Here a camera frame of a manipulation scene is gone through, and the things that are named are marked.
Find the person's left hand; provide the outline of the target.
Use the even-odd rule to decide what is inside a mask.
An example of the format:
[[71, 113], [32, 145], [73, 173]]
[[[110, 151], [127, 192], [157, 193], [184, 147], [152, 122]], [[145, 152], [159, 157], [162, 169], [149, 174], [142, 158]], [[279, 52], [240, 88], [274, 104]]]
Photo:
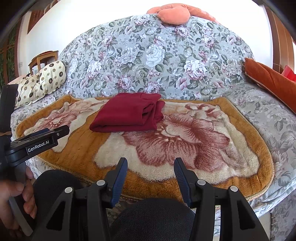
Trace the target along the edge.
[[26, 166], [26, 184], [20, 182], [1, 180], [1, 221], [8, 230], [17, 230], [19, 224], [13, 216], [9, 205], [9, 198], [19, 195], [23, 196], [25, 204], [23, 205], [26, 214], [31, 218], [35, 218], [37, 206], [34, 198], [34, 190], [31, 180], [34, 175], [30, 168]]

